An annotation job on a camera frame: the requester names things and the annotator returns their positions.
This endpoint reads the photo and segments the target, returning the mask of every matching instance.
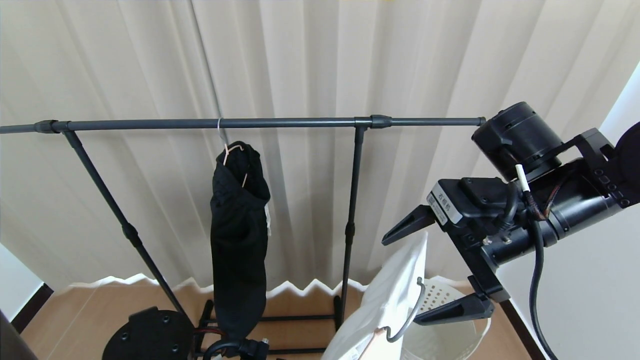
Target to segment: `beige curtain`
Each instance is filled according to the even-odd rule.
[[[636,1],[3,1],[2,124],[43,119],[491,117],[527,101],[564,139],[640,59]],[[437,179],[494,176],[472,127],[365,137],[351,277]],[[212,282],[216,130],[79,133],[170,284]],[[269,286],[342,273],[352,129],[229,130],[271,188]],[[1,241],[53,288],[148,272],[62,136],[1,137]],[[431,228],[428,270],[468,270]]]

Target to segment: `baseboard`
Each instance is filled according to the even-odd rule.
[[[49,297],[53,294],[53,290],[48,287],[46,284],[43,284],[38,291],[33,294],[31,299],[27,301],[22,310],[16,315],[11,324],[15,328],[18,333],[22,333],[22,331],[29,325],[29,322],[33,319],[34,316],[38,313],[38,311],[44,306],[44,303],[49,300]]]
[[[545,355],[542,353],[542,350],[540,350],[540,347],[538,347],[536,340],[533,339],[533,336],[529,332],[527,325],[524,323],[524,320],[522,320],[522,317],[520,317],[520,314],[518,314],[518,311],[515,309],[515,307],[513,307],[511,301],[503,301],[500,303],[500,306],[505,315],[507,315],[507,318],[509,319],[511,326],[513,326],[513,329],[516,331],[516,334],[518,334],[518,337],[520,338],[520,341],[522,341],[524,348],[527,349],[527,352],[529,353],[529,356],[531,356],[531,359],[546,360]]]

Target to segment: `white cloth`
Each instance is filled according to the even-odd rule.
[[[391,327],[392,335],[402,327],[418,301],[424,277],[427,232],[421,240],[407,241],[373,279],[362,297],[360,308],[340,327],[324,352],[323,360],[357,360],[373,338],[376,329]],[[385,347],[385,359],[399,359],[402,341]]]

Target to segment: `perforated basket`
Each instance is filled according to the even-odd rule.
[[[426,294],[420,311],[434,309],[464,296],[460,291],[434,279],[424,281]],[[476,331],[473,321],[419,326],[412,323],[403,337],[401,360],[464,360],[476,350],[489,330]]]

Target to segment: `brown floor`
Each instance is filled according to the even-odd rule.
[[[192,322],[197,323],[211,293],[202,293],[196,286],[184,286],[176,291],[176,296]],[[349,289],[347,314],[356,309],[361,298],[358,290]],[[69,288],[55,293],[47,301],[22,332],[22,337],[40,360],[98,360],[108,339],[127,322],[129,315],[151,306],[172,309],[162,290],[146,281],[132,285]],[[305,297],[286,291],[269,299],[264,315],[326,315],[332,312],[332,296],[314,288]],[[326,347],[333,334],[332,320],[315,320],[260,323],[250,338],[269,338],[271,348]],[[208,334],[204,345],[215,340],[215,335]],[[279,357],[311,360],[319,359],[320,355]],[[500,307],[496,308],[491,330],[471,359],[529,359]]]

